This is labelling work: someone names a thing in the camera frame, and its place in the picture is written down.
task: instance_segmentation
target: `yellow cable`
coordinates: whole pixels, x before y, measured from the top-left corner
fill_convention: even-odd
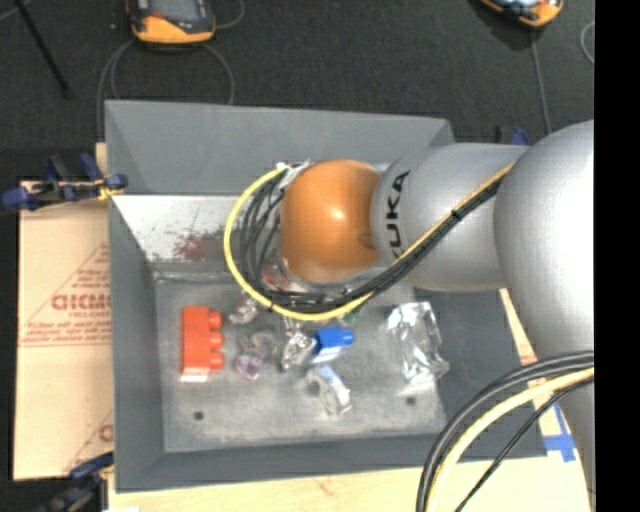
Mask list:
[[[471,427],[465,430],[464,434],[460,436],[458,441],[452,446],[447,456],[439,465],[435,477],[433,479],[433,485],[427,495],[427,508],[426,512],[434,512],[436,510],[437,498],[440,495],[440,489],[442,488],[442,482],[445,480],[447,474],[450,472],[453,465],[460,459],[462,454],[466,451],[473,440],[478,437],[489,425],[496,420],[502,418],[505,414],[509,413],[513,409],[524,405],[525,403],[533,400],[540,395],[546,393],[559,391],[572,384],[582,382],[594,375],[594,368],[588,368],[586,370],[580,370],[572,372],[568,375],[556,377],[542,384],[538,384],[532,388],[528,388],[525,391],[518,393],[496,405],[493,409],[483,414],[478,418]]]
[[[478,195],[484,192],[484,190],[487,187],[491,186],[496,181],[502,179],[503,176],[511,170],[511,167],[513,167],[513,164],[509,164],[508,166],[506,166],[505,168],[501,169],[496,174],[491,176],[491,178],[485,181],[480,187],[478,187],[466,198],[460,201],[455,206],[454,210],[458,210],[464,207],[466,204],[468,204],[470,201],[472,201]],[[343,306],[336,307],[331,311],[326,311],[323,313],[300,313],[298,311],[293,311],[293,310],[284,308],[282,306],[279,306],[277,304],[273,304],[267,297],[261,295],[244,279],[244,277],[238,270],[238,267],[236,266],[235,262],[233,261],[233,254],[231,252],[231,232],[233,231],[233,226],[235,224],[236,217],[238,216],[238,213],[242,209],[242,206],[247,201],[247,199],[249,199],[249,197],[251,197],[251,195],[253,195],[253,193],[257,191],[262,185],[264,185],[269,180],[279,176],[283,172],[288,171],[289,169],[290,169],[289,167],[282,167],[282,168],[274,169],[264,174],[263,176],[258,178],[256,181],[254,181],[237,199],[237,201],[233,205],[233,208],[231,209],[231,212],[229,213],[229,217],[227,218],[227,224],[224,230],[223,249],[224,249],[225,261],[227,263],[227,266],[229,267],[229,270],[231,271],[231,275],[233,275],[233,278],[236,280],[240,288],[242,288],[247,295],[249,295],[252,299],[257,301],[262,306],[269,308],[275,311],[276,313],[281,314],[282,316],[293,318],[295,320],[309,321],[309,322],[320,322],[324,320],[330,320],[332,318],[336,318],[338,316],[347,314],[350,311],[353,311],[358,306],[366,302],[369,298],[371,298],[374,292],[369,292],[363,295],[362,297],[358,297],[357,299],[347,302]],[[429,236],[431,236],[452,216],[453,214],[449,212],[447,215],[442,217],[429,231],[427,231],[418,240],[416,240],[413,244],[411,244],[411,246],[405,252],[403,252],[401,256],[399,256],[396,260],[394,260],[393,263],[389,265],[388,269],[393,268],[400,261],[402,261],[404,258],[409,256],[413,251],[415,251],[418,248],[418,246],[422,242],[424,242]]]
[[[227,224],[225,226],[224,238],[223,238],[224,257],[227,262],[227,266],[229,267],[229,270],[231,271],[231,275],[233,275],[233,278],[240,285],[240,288],[242,288],[251,298],[256,300],[262,306],[266,308],[271,308],[273,311],[281,314],[282,316],[293,318],[295,320],[317,322],[322,320],[329,320],[331,318],[344,315],[349,311],[352,311],[353,309],[357,308],[363,302],[365,302],[372,295],[372,293],[359,297],[358,299],[353,300],[345,304],[344,306],[335,308],[325,313],[300,313],[298,311],[292,311],[290,309],[286,309],[277,304],[273,304],[267,297],[264,297],[263,295],[258,293],[255,289],[251,287],[249,283],[247,283],[247,281],[244,279],[244,277],[238,270],[238,267],[236,266],[235,262],[233,261],[233,254],[231,252],[231,232],[233,231],[233,226],[235,224],[236,217],[238,216],[238,213],[240,212],[242,205],[262,185],[264,185],[269,180],[275,178],[276,176],[279,176],[280,174],[282,174],[287,170],[288,170],[287,167],[282,169],[274,169],[273,171],[270,171],[264,176],[260,177],[258,180],[253,182],[249,186],[249,188],[247,188],[240,195],[238,200],[233,205],[233,208],[231,209],[231,213],[229,213],[229,217],[227,218]]]

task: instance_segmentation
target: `red lego brick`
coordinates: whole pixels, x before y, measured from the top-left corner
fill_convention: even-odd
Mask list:
[[[211,370],[224,367],[222,314],[209,306],[182,309],[182,380],[204,381]]]

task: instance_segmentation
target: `black cable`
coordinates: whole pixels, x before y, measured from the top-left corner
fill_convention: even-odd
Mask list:
[[[271,226],[271,229],[269,230],[269,232],[267,233],[267,239],[264,242],[264,246],[262,247],[262,251],[260,252],[260,258],[258,259],[258,269],[260,271],[262,271],[262,267],[264,266],[264,262],[267,259],[267,253],[269,251],[269,248],[271,247],[271,242],[273,241],[275,234],[278,231],[278,223],[279,223],[280,217],[278,215],[276,215],[276,218],[273,222],[273,226]]]
[[[238,0],[238,4],[240,4],[240,14],[238,14],[238,16],[228,22],[228,23],[224,23],[223,25],[217,25],[216,26],[216,30],[227,30],[230,29],[231,27],[235,27],[238,23],[240,23],[242,21],[242,19],[244,18],[245,15],[245,6],[244,6],[244,1],[243,0]]]
[[[511,391],[513,388],[522,386],[531,380],[584,370],[590,368],[593,364],[593,351],[579,352],[542,360],[506,374],[476,394],[456,413],[434,442],[420,477],[416,511],[424,511],[427,491],[433,483],[437,467],[442,462],[451,443],[457,438],[459,428],[469,423],[469,417],[477,409],[488,401],[492,399],[495,400],[496,395]]]
[[[136,42],[136,39],[131,39],[126,41],[122,45],[120,45],[114,52],[111,54],[111,57],[107,60],[107,63],[102,68],[100,73],[100,79],[98,81],[98,93],[96,94],[96,138],[98,141],[104,141],[104,102],[107,96],[106,91],[106,83],[107,78],[109,79],[109,89],[111,91],[111,96],[115,99],[120,98],[120,93],[116,86],[116,72],[118,68],[118,64],[120,60],[124,56],[124,54],[129,50],[129,48]],[[227,78],[229,80],[229,97],[227,98],[227,104],[232,105],[235,100],[235,78],[233,77],[233,72],[229,67],[229,64],[225,60],[225,58],[218,52],[216,49],[212,48],[208,44],[203,44],[202,48],[204,48],[211,55],[216,57],[220,63],[222,64],[225,72],[227,73]]]
[[[135,43],[135,39],[131,39],[122,45],[120,45],[116,51],[111,54],[109,60],[102,68],[100,72],[100,80],[98,81],[98,93],[96,94],[96,138],[98,141],[104,141],[104,100],[105,100],[105,84],[107,77],[109,76],[109,72],[111,70],[111,66],[114,64],[116,59],[120,59],[122,54]]]
[[[253,286],[260,287],[260,268],[256,261],[250,261],[249,257],[255,251],[258,243],[258,238],[264,227],[266,221],[269,220],[271,212],[282,200],[283,193],[281,192],[278,198],[272,200],[272,194],[278,184],[281,182],[282,177],[276,177],[261,187],[249,204],[245,213],[242,228],[240,230],[240,254],[241,254],[241,270],[243,274],[248,278],[249,282]],[[268,206],[266,211],[260,216],[258,221],[258,213],[263,207],[265,200],[268,199]]]
[[[496,470],[500,467],[504,459],[507,457],[509,452],[518,444],[518,442],[522,439],[524,434],[533,426],[533,424],[538,421],[538,419],[549,410],[553,404],[558,402],[564,396],[569,393],[575,391],[576,389],[582,388],[594,382],[594,378],[591,377],[583,382],[578,382],[573,384],[561,391],[557,391],[551,396],[544,404],[542,404],[536,411],[529,417],[529,419],[518,429],[515,435],[509,440],[507,445],[502,449],[502,451],[498,454],[495,460],[491,463],[491,465],[487,468],[487,470],[482,474],[478,482],[473,486],[473,488],[469,491],[469,493],[465,496],[465,498],[460,502],[460,504],[456,507],[455,512],[461,512],[462,509],[466,506],[466,504],[475,496],[475,494],[482,488],[482,486],[489,480],[491,475],[496,472]]]
[[[266,182],[260,189],[256,191],[254,194],[255,198],[259,198],[258,202],[260,205],[264,201],[265,191],[273,190],[274,181],[278,179],[278,177],[274,178],[274,180],[270,180]],[[256,275],[253,270],[254,266],[241,266],[241,272],[245,279],[262,295],[268,297],[274,304],[278,304],[284,307],[288,307],[297,312],[303,313],[324,313],[327,311],[331,311],[336,307],[343,306],[349,302],[352,302],[356,299],[359,299],[365,295],[371,294],[376,295],[382,293],[387,290],[395,283],[397,283],[400,279],[406,276],[411,270],[413,270],[422,259],[435,247],[435,245],[451,230],[453,229],[459,222],[461,222],[466,215],[472,212],[481,204],[485,203],[488,199],[493,197],[502,180],[496,180],[491,185],[489,185],[482,193],[478,194],[472,201],[466,203],[455,211],[451,212],[451,215],[448,219],[446,219],[443,224],[429,236],[426,240],[424,240],[411,254],[406,255],[402,260],[398,261],[395,265],[391,266],[387,270],[381,272],[378,276],[373,279],[367,281],[363,285],[347,292],[342,293],[341,295],[332,296],[331,294],[297,294],[295,298],[291,295],[290,292],[283,292],[281,290],[273,290],[270,287],[265,287],[261,284],[261,280],[259,275]],[[245,214],[244,222],[247,221],[247,214]],[[255,220],[249,219],[248,221],[249,230],[256,228]],[[253,245],[257,244],[258,236],[253,237],[253,241],[248,240],[247,238],[241,239],[241,252],[243,254],[243,258],[252,257],[252,255],[256,254],[256,250]]]
[[[531,42],[531,53],[533,55],[533,63],[535,65],[536,80],[540,91],[540,105],[542,107],[542,118],[544,120],[544,128],[547,135],[552,132],[551,120],[549,119],[549,107],[547,107],[547,94],[544,90],[544,81],[542,80],[542,69],[540,68],[540,59],[538,58],[538,46],[533,31],[529,31],[529,40]]]
[[[24,0],[24,2],[22,2],[25,6],[29,5],[33,0]],[[4,11],[2,14],[0,14],[0,22],[6,20],[7,18],[10,18],[11,16],[13,16],[14,14],[18,13],[18,8],[14,7],[13,9],[7,9],[6,11]]]
[[[56,64],[56,61],[54,60],[53,55],[51,55],[51,52],[49,51],[49,47],[44,42],[44,39],[42,39],[42,36],[40,35],[40,31],[38,30],[38,27],[36,27],[36,24],[34,23],[33,18],[31,18],[31,14],[29,14],[29,10],[25,6],[25,3],[22,0],[14,0],[14,2],[16,4],[16,8],[20,12],[20,15],[22,16],[22,19],[24,19],[24,22],[27,24],[27,27],[29,28],[29,32],[31,32],[33,39],[38,45],[38,48],[40,49],[42,56],[47,61],[49,69],[51,70],[51,72],[53,73],[53,76],[58,82],[58,85],[60,86],[60,91],[62,92],[62,96],[65,99],[71,99],[73,97],[73,91],[71,90],[71,87],[69,87],[69,84],[65,80],[64,75],[62,74],[62,72],[60,71],[60,68]]]

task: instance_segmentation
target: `cable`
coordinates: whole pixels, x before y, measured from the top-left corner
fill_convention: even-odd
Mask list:
[[[119,46],[116,51],[111,54],[111,57],[109,57],[109,60],[107,60],[107,63],[104,65],[100,73],[100,80],[98,81],[98,93],[96,94],[96,137],[99,141],[104,140],[104,87],[107,76],[114,60],[116,58],[119,58],[119,56],[124,53],[127,48],[129,48],[133,43],[135,43],[135,39],[131,39]]]
[[[591,27],[595,27],[596,26],[596,22],[595,20],[592,21],[591,23],[587,23],[582,31],[580,32],[580,48],[582,49],[582,53],[584,53],[584,56],[589,60],[589,62],[591,62],[591,64],[593,64],[595,66],[596,64],[596,60],[593,58],[593,55],[591,55],[591,53],[589,53],[589,50],[587,50],[587,45],[584,42],[585,36],[587,35],[587,32],[589,31],[589,29]]]
[[[507,457],[509,452],[518,444],[518,442],[522,439],[524,434],[533,426],[533,424],[540,419],[540,417],[549,410],[555,403],[557,403],[560,399],[568,395],[569,393],[575,391],[576,389],[582,388],[589,384],[592,384],[594,379],[587,379],[585,381],[579,382],[572,386],[563,389],[562,391],[558,391],[554,395],[551,396],[544,404],[542,404],[536,411],[529,417],[529,419],[518,429],[518,431],[514,434],[514,436],[509,440],[507,445],[502,449],[502,451],[498,454],[495,460],[491,463],[491,465],[487,468],[487,470],[482,474],[478,482],[473,486],[473,488],[469,491],[467,496],[460,502],[460,504],[456,507],[455,512],[461,512],[465,505],[475,496],[475,494],[482,488],[482,486],[489,480],[491,475],[496,472],[496,470],[500,467],[504,459]]]
[[[265,188],[270,187],[269,190],[273,191],[277,181],[282,179],[283,173],[286,171],[293,171],[291,167],[283,167],[271,171],[261,178],[256,180],[252,185],[247,188],[242,195],[236,201],[234,207],[229,214],[227,224],[225,228],[225,260],[232,275],[240,287],[245,291],[247,295],[256,300],[262,306],[274,310],[283,316],[294,318],[302,321],[324,321],[331,318],[341,316],[349,313],[356,308],[360,307],[373,295],[381,293],[388,289],[394,283],[402,279],[408,272],[410,272],[415,266],[422,260],[422,258],[455,226],[460,222],[468,213],[473,211],[477,206],[483,204],[490,197],[493,197],[497,192],[504,176],[511,169],[512,164],[501,169],[491,178],[489,178],[480,187],[469,194],[465,199],[460,201],[449,213],[444,215],[440,221],[438,221],[430,230],[428,230],[422,237],[416,240],[400,257],[398,257],[385,271],[369,280],[364,285],[344,293],[342,296],[325,300],[324,295],[317,293],[296,293],[283,292],[272,289],[265,289],[261,286],[256,286],[259,281],[259,276],[254,273],[255,266],[246,264],[246,258],[255,254],[253,248],[250,248],[246,244],[246,230],[251,230],[252,227],[256,228],[253,239],[254,244],[257,243],[257,239],[260,235],[260,231],[266,224],[262,223],[262,226],[254,226],[251,221],[247,221],[247,215],[252,212],[257,215],[255,209],[256,198],[251,202],[245,218],[243,220],[243,228],[241,229],[241,266],[242,270],[238,269],[234,262],[233,254],[231,251],[231,232],[235,225],[236,218],[242,209],[245,202],[248,201],[254,193],[257,194],[257,208],[264,202],[266,197],[271,197],[270,193],[265,195]]]
[[[511,391],[516,387],[525,385],[530,381],[541,378],[551,378],[566,374],[567,372],[585,370],[591,368],[593,364],[593,351],[567,354],[552,359],[538,361],[508,373],[476,394],[456,413],[434,442],[427,460],[425,461],[420,478],[416,510],[418,512],[423,512],[425,510],[426,496],[433,485],[435,474],[444,454],[454,442],[458,430],[470,423],[471,416],[478,409],[487,403],[495,403],[498,395]]]
[[[23,5],[27,6],[29,5],[31,2],[33,2],[33,0],[24,0],[24,2],[22,2]],[[0,14],[0,22],[6,20],[7,18],[10,18],[11,16],[13,16],[14,14],[17,14],[18,8],[17,7],[13,7],[11,9],[7,9],[5,12],[3,12],[2,14]]]
[[[231,68],[229,67],[229,64],[227,64],[225,58],[220,54],[218,50],[214,49],[209,44],[204,44],[203,47],[209,53],[218,58],[225,71],[227,72],[227,77],[229,78],[229,98],[227,99],[227,105],[232,105],[236,95],[236,81],[233,78],[233,72],[231,71]]]
[[[120,60],[122,59],[125,52],[136,42],[136,39],[131,39],[122,45],[120,45],[115,52],[109,57],[107,63],[102,68],[100,73],[100,79],[98,81],[98,92],[96,95],[96,138],[99,141],[104,140],[104,100],[106,93],[106,82],[107,78],[109,79],[109,88],[111,90],[111,95],[113,98],[119,99],[120,93],[118,92],[118,88],[116,86],[116,71]],[[216,57],[227,73],[227,77],[229,79],[229,97],[227,99],[227,104],[232,105],[235,100],[235,90],[236,84],[235,79],[233,77],[233,72],[229,67],[229,64],[225,60],[225,58],[218,52],[216,49],[211,47],[208,44],[203,44],[202,47],[207,50],[210,54]]]
[[[238,0],[238,3],[240,4],[240,14],[238,14],[236,19],[230,21],[229,23],[225,23],[223,25],[218,25],[216,27],[216,30],[227,30],[227,29],[230,29],[231,27],[235,27],[238,23],[240,23],[242,21],[242,19],[244,18],[244,14],[245,14],[244,1],[243,0]]]
[[[529,31],[529,39],[531,41],[531,52],[533,54],[533,62],[536,70],[536,80],[538,82],[538,89],[540,90],[540,102],[542,104],[542,117],[544,119],[544,128],[547,135],[552,132],[551,121],[549,120],[549,108],[547,107],[547,95],[544,91],[544,82],[542,80],[542,70],[540,69],[540,59],[538,58],[538,47],[536,45],[536,39],[533,31]]]
[[[538,384],[532,388],[522,391],[504,402],[500,402],[489,412],[481,416],[470,428],[468,428],[456,441],[449,453],[446,455],[442,463],[440,464],[438,471],[436,472],[433,485],[430,489],[430,493],[427,495],[426,511],[432,512],[436,510],[437,498],[440,495],[440,488],[442,482],[446,479],[448,473],[451,471],[453,465],[460,459],[465,450],[478,437],[489,425],[511,412],[513,409],[524,405],[525,403],[537,398],[543,394],[550,393],[552,391],[558,391],[560,389],[571,386],[578,382],[590,379],[594,375],[594,369],[589,368],[578,372],[570,373],[569,375],[563,375],[556,377],[543,384]]]
[[[299,313],[297,311],[286,309],[286,308],[284,308],[282,306],[279,306],[277,304],[273,304],[272,301],[270,301],[268,298],[266,298],[263,295],[261,295],[260,293],[258,293],[255,289],[253,289],[253,287],[251,287],[249,285],[249,283],[245,280],[244,276],[240,273],[240,271],[238,270],[238,267],[235,264],[235,261],[233,260],[233,254],[231,252],[231,232],[233,231],[233,226],[235,224],[236,217],[238,216],[238,212],[240,211],[240,209],[242,208],[244,203],[247,201],[247,199],[249,197],[251,197],[251,195],[255,191],[257,191],[260,187],[262,187],[269,180],[271,180],[273,178],[276,178],[279,175],[283,174],[287,169],[288,169],[287,167],[283,167],[283,168],[280,168],[280,169],[274,169],[273,171],[270,171],[270,172],[266,173],[261,178],[259,178],[255,182],[253,182],[249,186],[249,188],[247,188],[240,195],[240,197],[237,199],[237,201],[233,205],[233,208],[231,209],[231,213],[229,214],[229,217],[227,218],[227,223],[225,225],[224,238],[223,238],[224,256],[225,256],[225,261],[227,263],[227,266],[229,267],[229,271],[233,275],[233,277],[236,280],[236,282],[240,285],[240,287],[251,298],[253,298],[255,301],[257,301],[262,306],[264,306],[266,308],[269,308],[269,309],[272,309],[276,313],[279,313],[279,314],[281,314],[283,316],[286,316],[286,317],[289,317],[289,318],[293,318],[295,320],[301,320],[301,321],[319,321],[319,320],[328,320],[330,318],[334,318],[336,316],[340,316],[342,314],[346,314],[349,311],[352,311],[353,309],[355,309],[360,304],[364,303],[364,301],[367,300],[369,297],[368,296],[361,297],[359,300],[353,301],[353,303],[346,304],[346,305],[344,305],[342,307],[339,307],[339,308],[336,308],[334,311],[328,312],[328,313],[320,313],[320,314]]]
[[[27,25],[27,28],[29,29],[29,32],[31,33],[33,40],[38,45],[38,49],[40,50],[40,53],[42,54],[42,56],[44,57],[44,60],[49,66],[49,69],[51,70],[53,77],[56,79],[56,82],[58,82],[58,86],[60,87],[60,92],[62,93],[63,98],[72,99],[74,96],[73,91],[71,90],[71,87],[69,86],[69,84],[67,83],[67,80],[62,74],[62,71],[60,71],[60,68],[58,67],[58,64],[53,58],[53,55],[51,54],[51,51],[49,50],[47,43],[45,43],[44,39],[42,38],[42,35],[40,34],[38,27],[36,26],[35,22],[33,21],[33,18],[31,17],[31,14],[29,13],[29,9],[27,9],[27,6],[25,5],[23,0],[14,0],[14,2],[16,4],[16,8],[18,12],[20,12],[22,19]]]

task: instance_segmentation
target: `black floor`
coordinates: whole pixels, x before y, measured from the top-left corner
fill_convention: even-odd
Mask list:
[[[221,24],[239,10],[237,0],[212,1]],[[497,126],[520,126],[535,142],[594,117],[594,66],[581,35],[593,54],[595,0],[567,1],[535,34],[478,0],[245,2],[242,22],[213,41],[233,72],[236,105],[442,117],[457,140],[481,142],[493,141]],[[14,5],[0,0],[0,190],[41,175],[54,152],[74,158],[93,147],[101,72],[131,38],[123,0],[28,2],[73,91],[65,99]],[[225,103],[230,91],[224,67],[204,50],[166,55],[133,46],[115,81],[121,97]],[[0,247],[0,510],[20,512],[61,483],[9,482],[14,217],[0,217]]]

